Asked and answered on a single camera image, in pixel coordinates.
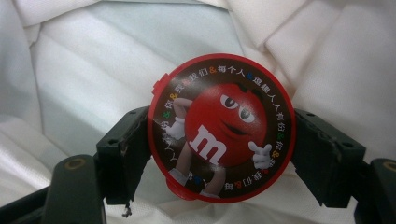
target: cloth background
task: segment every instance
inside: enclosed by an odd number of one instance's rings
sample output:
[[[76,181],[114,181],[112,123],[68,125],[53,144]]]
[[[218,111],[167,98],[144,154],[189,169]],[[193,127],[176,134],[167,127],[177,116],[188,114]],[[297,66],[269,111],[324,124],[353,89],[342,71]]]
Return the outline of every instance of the cloth background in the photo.
[[[164,73],[207,53],[272,71],[293,105],[396,160],[396,3],[392,0],[0,1],[0,206],[46,187],[57,162],[95,153]],[[320,207],[292,164],[241,203],[186,202],[153,160],[132,205],[108,223],[354,223]]]

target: cartoon arm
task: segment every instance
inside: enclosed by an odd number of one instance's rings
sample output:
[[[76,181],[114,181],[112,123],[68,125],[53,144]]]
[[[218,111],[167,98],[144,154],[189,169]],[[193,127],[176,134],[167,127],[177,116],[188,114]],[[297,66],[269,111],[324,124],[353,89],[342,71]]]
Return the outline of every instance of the cartoon arm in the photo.
[[[173,102],[173,108],[175,110],[175,123],[173,123],[172,127],[167,126],[165,128],[166,133],[174,137],[176,140],[184,137],[184,121],[186,118],[186,107],[190,107],[192,104],[192,100],[184,99],[184,98],[176,98]]]
[[[272,149],[270,144],[265,145],[265,147],[258,147],[254,142],[249,142],[248,148],[254,151],[252,157],[254,168],[263,170],[270,166],[270,151]]]

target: cartoon hand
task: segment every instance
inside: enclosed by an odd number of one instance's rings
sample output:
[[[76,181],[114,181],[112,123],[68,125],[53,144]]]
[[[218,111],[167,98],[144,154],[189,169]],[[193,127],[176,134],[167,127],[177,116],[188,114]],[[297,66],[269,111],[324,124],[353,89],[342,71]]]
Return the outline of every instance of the cartoon hand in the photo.
[[[172,125],[172,127],[167,126],[165,128],[166,133],[171,135],[171,137],[174,137],[176,140],[184,137],[184,121],[185,119],[180,119],[178,117],[175,117],[175,123]]]
[[[248,148],[254,151],[252,157],[254,168],[263,170],[270,166],[270,151],[272,149],[270,144],[265,145],[265,147],[258,147],[254,142],[249,142]]]

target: cartoon character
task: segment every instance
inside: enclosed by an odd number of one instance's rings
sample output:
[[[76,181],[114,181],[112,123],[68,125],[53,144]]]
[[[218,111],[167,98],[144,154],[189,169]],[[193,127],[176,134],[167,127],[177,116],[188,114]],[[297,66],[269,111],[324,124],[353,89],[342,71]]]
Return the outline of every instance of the cartoon character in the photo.
[[[259,92],[237,83],[219,84],[203,91],[194,101],[176,98],[175,122],[166,132],[186,143],[169,174],[185,186],[191,157],[212,164],[213,178],[201,194],[218,198],[226,168],[252,159],[256,169],[269,167],[271,145],[264,147],[267,120]]]

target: circular label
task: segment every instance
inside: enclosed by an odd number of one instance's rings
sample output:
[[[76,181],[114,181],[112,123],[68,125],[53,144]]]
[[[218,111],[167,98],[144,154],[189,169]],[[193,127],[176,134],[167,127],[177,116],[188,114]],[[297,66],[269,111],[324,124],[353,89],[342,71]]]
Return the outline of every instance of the circular label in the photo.
[[[271,186],[290,161],[295,117],[276,78],[231,54],[190,60],[154,86],[148,140],[184,199],[234,203]]]

